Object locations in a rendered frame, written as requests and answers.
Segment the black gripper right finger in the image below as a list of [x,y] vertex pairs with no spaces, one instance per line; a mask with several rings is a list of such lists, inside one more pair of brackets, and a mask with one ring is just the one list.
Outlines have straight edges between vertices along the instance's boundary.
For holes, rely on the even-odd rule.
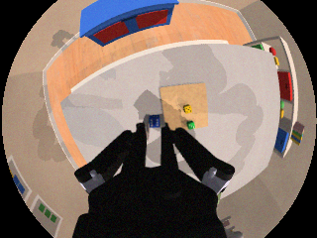
[[[166,126],[165,126],[166,125]],[[186,160],[195,175],[217,195],[225,190],[235,168],[211,154],[185,129],[179,127],[170,130],[164,122],[163,114],[159,115],[160,128],[160,195],[165,200],[176,200],[181,196],[182,180],[179,173],[176,149]]]

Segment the yellow die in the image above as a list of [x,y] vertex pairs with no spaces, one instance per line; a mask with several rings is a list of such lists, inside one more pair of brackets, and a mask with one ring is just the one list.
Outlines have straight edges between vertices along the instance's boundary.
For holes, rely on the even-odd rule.
[[184,113],[190,113],[190,112],[192,112],[192,109],[191,109],[191,105],[184,105],[183,106],[183,110],[184,110]]

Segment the blue die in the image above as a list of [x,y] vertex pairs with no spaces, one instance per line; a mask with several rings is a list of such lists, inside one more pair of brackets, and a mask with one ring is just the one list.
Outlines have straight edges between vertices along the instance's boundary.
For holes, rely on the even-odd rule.
[[149,122],[150,128],[159,127],[159,115],[150,115]]

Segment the green die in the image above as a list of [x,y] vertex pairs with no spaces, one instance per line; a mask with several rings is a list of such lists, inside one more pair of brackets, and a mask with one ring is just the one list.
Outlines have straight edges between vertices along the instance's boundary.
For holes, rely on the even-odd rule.
[[189,130],[191,130],[191,129],[194,129],[194,128],[195,128],[194,122],[193,122],[192,120],[191,120],[191,121],[186,122],[186,124],[187,124],[187,128],[188,128]]

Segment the tan square mat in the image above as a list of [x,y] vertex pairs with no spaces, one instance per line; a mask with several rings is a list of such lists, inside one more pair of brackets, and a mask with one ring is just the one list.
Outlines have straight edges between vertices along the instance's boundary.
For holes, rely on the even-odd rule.
[[[205,83],[183,84],[160,89],[165,122],[170,130],[182,127],[188,130],[186,122],[193,121],[195,128],[208,126],[208,107]],[[184,113],[183,106],[191,105],[192,112]]]

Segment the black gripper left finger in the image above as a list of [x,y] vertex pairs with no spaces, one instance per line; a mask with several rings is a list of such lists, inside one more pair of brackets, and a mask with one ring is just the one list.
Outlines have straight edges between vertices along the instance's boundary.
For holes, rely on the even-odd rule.
[[75,171],[74,175],[88,194],[111,179],[123,164],[115,181],[115,189],[125,200],[137,196],[140,166],[146,166],[149,117],[150,114],[146,114],[143,123],[136,124],[136,133],[131,130],[122,132],[91,162]]

